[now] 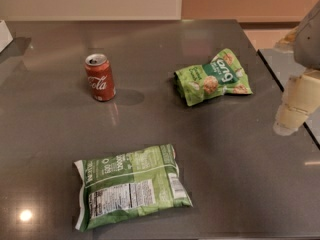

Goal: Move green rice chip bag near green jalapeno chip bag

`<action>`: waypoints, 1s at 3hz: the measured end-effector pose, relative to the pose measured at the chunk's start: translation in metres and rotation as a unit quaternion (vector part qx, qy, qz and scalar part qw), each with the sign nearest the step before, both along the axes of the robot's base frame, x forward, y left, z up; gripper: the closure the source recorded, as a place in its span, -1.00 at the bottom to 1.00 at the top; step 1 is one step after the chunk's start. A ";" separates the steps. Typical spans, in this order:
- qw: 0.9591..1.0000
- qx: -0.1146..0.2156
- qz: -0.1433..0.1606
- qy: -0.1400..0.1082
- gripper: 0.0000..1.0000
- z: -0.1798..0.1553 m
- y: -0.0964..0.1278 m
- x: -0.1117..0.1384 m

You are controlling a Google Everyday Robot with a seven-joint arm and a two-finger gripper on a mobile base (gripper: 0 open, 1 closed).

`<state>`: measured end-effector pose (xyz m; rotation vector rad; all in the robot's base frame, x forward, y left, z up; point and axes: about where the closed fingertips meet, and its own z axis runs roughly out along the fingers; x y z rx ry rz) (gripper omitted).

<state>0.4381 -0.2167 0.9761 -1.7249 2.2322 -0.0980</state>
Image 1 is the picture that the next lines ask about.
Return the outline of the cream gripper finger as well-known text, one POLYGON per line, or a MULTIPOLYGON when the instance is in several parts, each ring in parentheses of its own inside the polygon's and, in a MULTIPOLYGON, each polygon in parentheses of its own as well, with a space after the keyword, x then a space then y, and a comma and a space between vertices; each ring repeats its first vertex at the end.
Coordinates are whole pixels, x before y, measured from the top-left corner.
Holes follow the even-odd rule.
POLYGON ((277 41, 274 45, 275 49, 280 51, 292 51, 297 34, 297 27, 290 30, 284 37, 277 41))
POLYGON ((290 76, 282 95, 274 131, 280 136, 295 133, 320 107, 320 71, 307 68, 300 76, 290 76))

